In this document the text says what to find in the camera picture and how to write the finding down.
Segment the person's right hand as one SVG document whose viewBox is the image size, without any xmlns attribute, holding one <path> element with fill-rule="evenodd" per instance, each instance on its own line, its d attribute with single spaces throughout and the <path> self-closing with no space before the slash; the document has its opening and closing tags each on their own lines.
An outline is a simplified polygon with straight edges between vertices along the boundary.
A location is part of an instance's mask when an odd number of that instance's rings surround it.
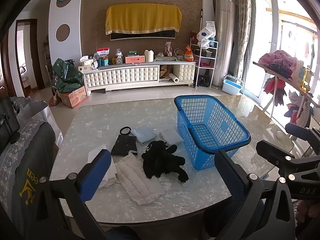
<svg viewBox="0 0 320 240">
<path fill-rule="evenodd" d="M 320 211 L 320 205 L 310 204 L 309 201 L 300 200 L 297 206 L 296 220 L 303 223 L 307 217 L 317 218 Z"/>
</svg>

